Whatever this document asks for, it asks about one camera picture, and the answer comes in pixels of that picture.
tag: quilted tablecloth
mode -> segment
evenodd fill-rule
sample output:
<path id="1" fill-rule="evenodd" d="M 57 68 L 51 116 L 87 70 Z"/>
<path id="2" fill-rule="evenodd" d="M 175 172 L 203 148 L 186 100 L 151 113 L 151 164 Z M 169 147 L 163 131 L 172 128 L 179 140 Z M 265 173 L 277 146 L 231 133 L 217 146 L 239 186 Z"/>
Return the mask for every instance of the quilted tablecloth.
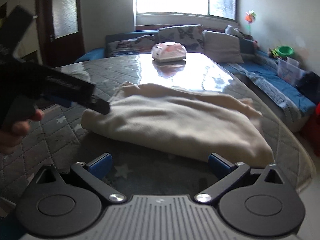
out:
<path id="1" fill-rule="evenodd" d="M 158 64 L 150 54 L 105 58 L 57 68 L 58 71 L 96 83 L 95 94 L 108 100 L 123 82 L 156 83 L 193 91 L 217 91 L 235 98 L 252 98 L 263 114 L 262 129 L 276 163 L 300 191 L 315 175 L 308 153 L 275 114 L 235 76 L 203 54 L 188 53 L 178 63 Z M 68 168 L 89 162 L 104 152 L 113 156 L 113 169 L 103 179 L 127 196 L 196 193 L 217 181 L 207 163 L 161 153 L 138 145 L 114 141 L 81 125 L 84 107 L 52 106 L 12 155 L 0 154 L 0 196 L 16 202 L 43 164 Z"/>

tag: door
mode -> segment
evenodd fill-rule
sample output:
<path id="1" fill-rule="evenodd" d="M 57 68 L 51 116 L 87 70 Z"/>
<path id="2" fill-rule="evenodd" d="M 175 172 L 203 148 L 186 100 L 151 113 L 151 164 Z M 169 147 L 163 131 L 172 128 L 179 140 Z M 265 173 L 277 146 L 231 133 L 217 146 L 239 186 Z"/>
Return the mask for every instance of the door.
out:
<path id="1" fill-rule="evenodd" d="M 68 65 L 84 54 L 79 0 L 36 0 L 36 14 L 45 65 Z"/>

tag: beige cloth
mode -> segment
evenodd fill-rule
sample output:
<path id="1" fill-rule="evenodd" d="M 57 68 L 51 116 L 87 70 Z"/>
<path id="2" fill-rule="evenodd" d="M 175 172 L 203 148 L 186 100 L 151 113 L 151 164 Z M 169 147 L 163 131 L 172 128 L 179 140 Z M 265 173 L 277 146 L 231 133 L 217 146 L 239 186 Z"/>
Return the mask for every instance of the beige cloth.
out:
<path id="1" fill-rule="evenodd" d="M 252 167 L 274 162 L 271 148 L 249 120 L 256 122 L 261 113 L 230 95 L 126 82 L 111 98 L 110 107 L 105 116 L 85 110 L 82 127 L 205 162 L 210 153 Z"/>

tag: floor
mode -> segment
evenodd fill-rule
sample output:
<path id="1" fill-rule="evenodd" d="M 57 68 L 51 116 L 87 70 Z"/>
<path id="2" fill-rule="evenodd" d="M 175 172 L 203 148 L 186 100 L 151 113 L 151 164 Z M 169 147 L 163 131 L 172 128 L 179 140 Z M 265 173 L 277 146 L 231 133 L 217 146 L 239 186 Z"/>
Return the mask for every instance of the floor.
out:
<path id="1" fill-rule="evenodd" d="M 317 168 L 317 176 L 311 185 L 300 194 L 306 208 L 306 217 L 298 236 L 302 240 L 320 239 L 320 157 L 314 155 L 310 144 L 306 140 L 298 134 L 295 135 L 310 154 Z M 6 212 L 0 206 L 0 217 L 4 216 L 6 216 Z"/>

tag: red object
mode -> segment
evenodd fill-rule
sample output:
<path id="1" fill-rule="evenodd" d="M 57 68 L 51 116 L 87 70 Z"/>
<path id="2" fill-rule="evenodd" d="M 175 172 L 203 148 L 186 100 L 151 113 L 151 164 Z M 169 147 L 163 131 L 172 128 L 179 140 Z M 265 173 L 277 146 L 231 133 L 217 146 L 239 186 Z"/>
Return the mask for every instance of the red object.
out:
<path id="1" fill-rule="evenodd" d="M 310 142 L 315 155 L 320 157 L 320 104 L 316 108 L 316 114 L 310 116 L 300 134 Z"/>

